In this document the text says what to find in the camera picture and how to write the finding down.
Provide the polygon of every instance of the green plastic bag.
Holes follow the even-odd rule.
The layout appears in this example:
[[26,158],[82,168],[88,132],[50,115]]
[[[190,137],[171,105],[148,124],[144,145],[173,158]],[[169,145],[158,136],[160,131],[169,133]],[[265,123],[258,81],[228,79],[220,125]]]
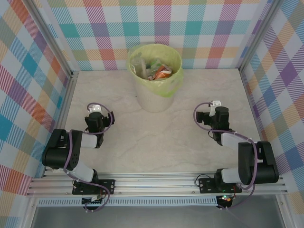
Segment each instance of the green plastic bag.
[[[141,57],[145,59],[146,63],[158,58],[163,64],[172,67],[173,74],[162,81],[149,81],[138,77],[131,70],[130,60],[139,53],[141,53]],[[163,44],[137,45],[131,48],[128,53],[126,67],[138,83],[162,97],[171,97],[182,86],[184,79],[181,56],[175,49]]]

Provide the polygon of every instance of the trash can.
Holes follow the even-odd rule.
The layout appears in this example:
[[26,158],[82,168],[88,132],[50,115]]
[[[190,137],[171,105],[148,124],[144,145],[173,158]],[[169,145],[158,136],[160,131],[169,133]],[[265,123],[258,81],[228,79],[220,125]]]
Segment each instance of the trash can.
[[[159,59],[170,66],[172,75],[162,80],[146,80],[137,76],[132,70],[131,60],[140,55],[146,62]],[[127,69],[135,80],[135,90],[139,105],[146,111],[157,113],[168,109],[173,102],[175,92],[182,86],[183,69],[179,53],[163,44],[138,45],[129,50]]]

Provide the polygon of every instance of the gray floor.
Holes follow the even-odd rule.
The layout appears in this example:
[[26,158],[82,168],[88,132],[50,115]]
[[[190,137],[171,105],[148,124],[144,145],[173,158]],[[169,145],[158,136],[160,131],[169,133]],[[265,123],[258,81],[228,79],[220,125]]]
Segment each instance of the gray floor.
[[275,196],[254,196],[230,214],[213,206],[37,208],[32,228],[283,228]]

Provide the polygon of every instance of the purple cable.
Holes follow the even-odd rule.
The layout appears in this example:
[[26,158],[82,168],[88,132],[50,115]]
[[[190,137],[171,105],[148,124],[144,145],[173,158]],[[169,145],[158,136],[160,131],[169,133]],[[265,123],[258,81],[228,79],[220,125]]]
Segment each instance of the purple cable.
[[255,142],[252,140],[252,139],[249,139],[247,138],[246,136],[243,136],[242,134],[239,134],[237,132],[230,132],[230,131],[224,131],[224,130],[213,130],[213,129],[208,129],[208,128],[205,128],[205,127],[202,127],[201,125],[199,125],[199,123],[197,122],[196,118],[195,118],[195,114],[196,114],[196,110],[198,109],[198,107],[200,107],[201,105],[210,105],[212,104],[211,102],[203,102],[203,103],[200,103],[199,105],[197,105],[193,111],[193,119],[194,119],[194,122],[196,123],[196,125],[198,127],[200,127],[201,129],[205,130],[205,131],[209,131],[209,132],[222,132],[222,133],[228,133],[228,134],[233,134],[233,135],[236,135],[242,139],[245,139],[247,140],[248,142],[250,142],[252,145],[253,145],[253,151],[254,151],[254,154],[255,154],[255,163],[254,163],[254,168],[253,168],[253,174],[252,174],[252,179],[251,179],[251,182],[249,183],[249,185],[247,187],[242,187],[241,185],[238,185],[239,188],[243,189],[243,190],[248,190],[250,189],[253,185],[254,185],[254,182],[256,180],[256,174],[257,174],[257,147],[255,145]]
[[[104,105],[99,104],[99,103],[89,103],[89,104],[87,105],[87,107],[86,107],[87,110],[89,110],[89,106],[90,106],[90,105],[100,105],[101,107],[103,107],[103,108],[110,114],[110,125],[109,125],[104,131],[102,131],[102,132],[97,132],[97,133],[86,133],[86,134],[102,134],[102,133],[105,133],[106,131],[108,131],[108,130],[110,129],[110,127],[111,127],[111,125],[112,125],[112,122],[113,122],[113,117],[112,117],[112,114],[111,114],[110,110],[109,110],[107,107],[105,107]],[[95,209],[95,210],[88,210],[88,209],[86,208],[87,203],[85,204],[85,209],[86,209],[86,211],[90,211],[90,212],[99,211],[99,210],[101,210],[101,209],[109,202],[109,200],[110,200],[110,191],[109,191],[109,189],[106,188],[105,186],[102,186],[102,185],[99,185],[99,184],[95,184],[95,183],[91,183],[91,182],[87,182],[87,181],[78,179],[78,178],[74,177],[73,175],[69,174],[69,171],[67,170],[67,165],[68,165],[68,163],[70,162],[70,159],[71,159],[71,156],[72,156],[72,150],[73,150],[73,144],[72,144],[72,130],[69,131],[68,136],[69,136],[69,140],[70,140],[70,149],[69,149],[69,152],[68,152],[68,156],[67,156],[67,159],[66,159],[66,163],[65,163],[65,165],[64,165],[64,167],[63,167],[63,172],[65,172],[70,178],[72,178],[72,179],[74,179],[74,180],[76,180],[76,181],[78,181],[78,182],[81,182],[81,183],[84,183],[84,184],[93,185],[93,186],[97,186],[97,187],[100,187],[100,188],[106,190],[106,192],[107,192],[107,194],[108,194],[108,197],[107,197],[107,199],[106,199],[106,201],[104,202],[103,205],[99,206],[99,207],[98,207],[97,209]]]

